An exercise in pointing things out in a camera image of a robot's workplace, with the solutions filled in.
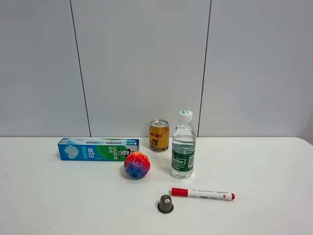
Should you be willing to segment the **clear water bottle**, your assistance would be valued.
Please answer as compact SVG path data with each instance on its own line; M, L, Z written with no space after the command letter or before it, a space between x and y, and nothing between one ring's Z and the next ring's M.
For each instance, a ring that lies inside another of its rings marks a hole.
M189 178L194 169L196 133L192 125L193 113L179 112L179 121L172 137L171 170L177 179Z

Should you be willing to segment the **red and white marker pen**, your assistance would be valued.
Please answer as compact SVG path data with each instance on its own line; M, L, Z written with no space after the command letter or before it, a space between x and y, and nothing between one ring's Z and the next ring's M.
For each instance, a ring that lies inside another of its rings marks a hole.
M183 188L172 188L171 195L178 196L178 197L191 197L191 198L223 200L223 201L233 201L235 199L235 194L232 192L195 190L195 189L183 189Z

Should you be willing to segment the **rainbow spiky ball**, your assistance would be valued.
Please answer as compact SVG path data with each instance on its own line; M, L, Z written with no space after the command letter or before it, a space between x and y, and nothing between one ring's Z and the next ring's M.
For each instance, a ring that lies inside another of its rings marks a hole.
M132 152L124 161L126 173L133 179L144 178L151 168L151 162L147 155L142 152Z

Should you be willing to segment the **gold energy drink can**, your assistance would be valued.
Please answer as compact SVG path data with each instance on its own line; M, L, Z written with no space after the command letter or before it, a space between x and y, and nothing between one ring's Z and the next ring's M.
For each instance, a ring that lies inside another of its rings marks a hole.
M170 127L166 120L151 121L149 127L149 148L154 152L165 152L169 148Z

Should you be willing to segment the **blue green toothpaste box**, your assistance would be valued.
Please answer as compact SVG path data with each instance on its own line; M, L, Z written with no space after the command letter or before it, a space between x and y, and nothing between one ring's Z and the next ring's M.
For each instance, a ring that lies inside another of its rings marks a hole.
M64 161L123 162L139 151L139 139L62 138L58 149Z

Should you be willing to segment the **grey coffee capsule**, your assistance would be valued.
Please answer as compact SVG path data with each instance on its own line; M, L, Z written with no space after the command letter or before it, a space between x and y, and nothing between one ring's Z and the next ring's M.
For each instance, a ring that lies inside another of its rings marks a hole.
M160 201L157 205L157 209L160 213L163 214L171 213L174 209L171 196L167 194L161 196Z

